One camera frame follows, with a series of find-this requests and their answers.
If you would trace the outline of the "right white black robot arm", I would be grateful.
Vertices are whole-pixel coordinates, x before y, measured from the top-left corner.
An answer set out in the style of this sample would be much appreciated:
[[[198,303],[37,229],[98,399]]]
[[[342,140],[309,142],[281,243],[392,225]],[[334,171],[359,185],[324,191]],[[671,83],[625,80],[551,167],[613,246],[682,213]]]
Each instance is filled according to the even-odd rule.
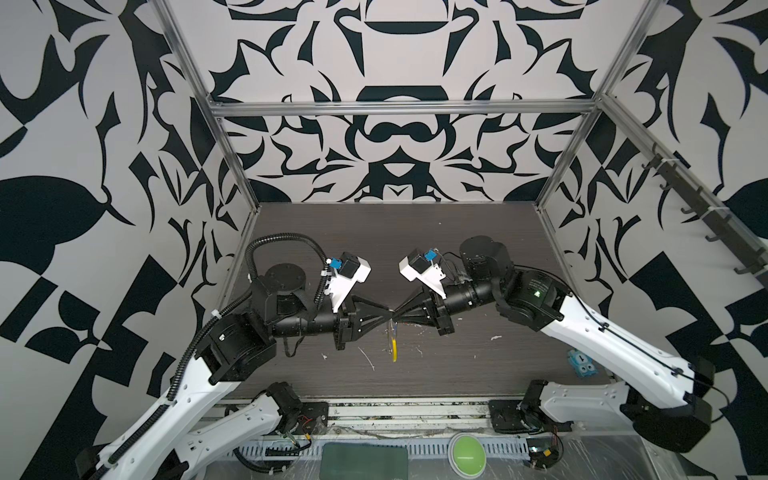
[[[715,369],[704,358],[686,360],[640,339],[589,307],[554,274],[520,267],[506,246],[475,236],[460,246],[460,279],[445,283],[433,250],[414,250],[398,265],[421,284],[393,314],[393,321],[454,330],[454,316],[494,305],[504,319],[559,340],[617,375],[607,385],[569,386],[533,381],[518,405],[520,418],[551,425],[594,422],[628,425],[648,442],[687,453],[711,431],[713,408],[705,396]]]

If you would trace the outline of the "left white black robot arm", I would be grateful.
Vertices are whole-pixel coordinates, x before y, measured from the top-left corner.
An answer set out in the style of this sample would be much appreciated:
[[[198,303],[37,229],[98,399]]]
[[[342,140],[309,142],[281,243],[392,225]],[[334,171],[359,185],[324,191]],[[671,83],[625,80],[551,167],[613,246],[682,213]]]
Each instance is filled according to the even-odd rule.
[[[315,292],[305,289],[297,265],[281,263],[259,273],[254,255],[269,244],[309,246],[323,267]],[[312,238],[278,233],[250,242],[244,253],[248,289],[195,334],[169,388],[123,435],[88,447],[76,458],[81,479],[192,479],[247,440],[292,435],[303,403],[290,384],[275,382],[245,407],[206,426],[203,416],[277,355],[278,339],[303,341],[330,334],[337,349],[389,320],[391,310],[353,294],[370,275],[363,258],[325,254]]]

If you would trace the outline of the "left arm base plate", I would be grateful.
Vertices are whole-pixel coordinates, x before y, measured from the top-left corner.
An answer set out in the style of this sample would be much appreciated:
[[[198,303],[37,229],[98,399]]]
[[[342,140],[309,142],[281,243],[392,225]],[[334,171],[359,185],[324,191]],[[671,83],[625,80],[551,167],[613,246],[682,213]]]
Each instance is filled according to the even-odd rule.
[[[289,417],[286,426],[295,435],[315,435],[327,431],[330,405],[325,401],[310,401],[302,404],[301,411]]]

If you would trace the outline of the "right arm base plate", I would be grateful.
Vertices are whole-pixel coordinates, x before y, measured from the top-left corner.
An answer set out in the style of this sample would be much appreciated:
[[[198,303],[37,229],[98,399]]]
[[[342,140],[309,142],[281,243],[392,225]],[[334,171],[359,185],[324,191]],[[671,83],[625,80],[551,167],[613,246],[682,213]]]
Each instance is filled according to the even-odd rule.
[[[557,422],[547,416],[537,403],[526,400],[490,400],[490,422],[499,434],[540,434],[571,432],[572,421]]]

